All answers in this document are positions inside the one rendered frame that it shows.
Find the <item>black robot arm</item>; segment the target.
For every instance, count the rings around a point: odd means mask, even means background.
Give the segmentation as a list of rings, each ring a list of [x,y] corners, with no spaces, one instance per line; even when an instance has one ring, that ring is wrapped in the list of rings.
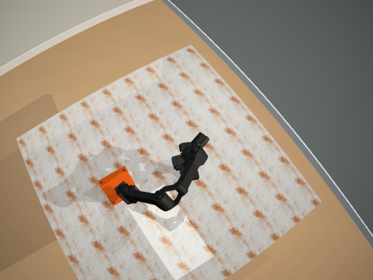
[[[169,211],[173,209],[180,202],[181,198],[188,193],[188,188],[198,171],[198,168],[205,164],[208,159],[203,147],[209,142],[208,136],[203,133],[198,135],[191,141],[191,145],[184,148],[181,155],[173,156],[171,158],[172,164],[176,171],[182,170],[178,181],[173,185],[168,185],[155,193],[140,191],[135,185],[128,185],[124,181],[121,182],[115,189],[117,196],[122,198],[127,204],[136,204],[139,202],[155,205],[162,211]],[[184,160],[188,163],[184,163]],[[175,200],[166,193],[167,191],[176,191],[178,195]]]

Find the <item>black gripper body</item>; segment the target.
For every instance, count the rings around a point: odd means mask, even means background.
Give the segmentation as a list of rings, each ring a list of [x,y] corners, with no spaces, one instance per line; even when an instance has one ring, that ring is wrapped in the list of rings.
[[[179,144],[179,149],[180,149],[180,152],[182,151],[182,153],[184,152],[184,148],[186,147],[186,146],[189,146],[189,145],[191,145],[191,143],[190,142],[185,142],[185,143],[181,143],[181,144]],[[183,159],[184,160],[184,159]],[[184,163],[188,163],[188,161],[185,161],[184,160]],[[195,174],[195,176],[194,176],[194,178],[193,178],[193,180],[198,180],[199,179],[199,173],[198,173],[198,171],[196,172],[196,174]]]

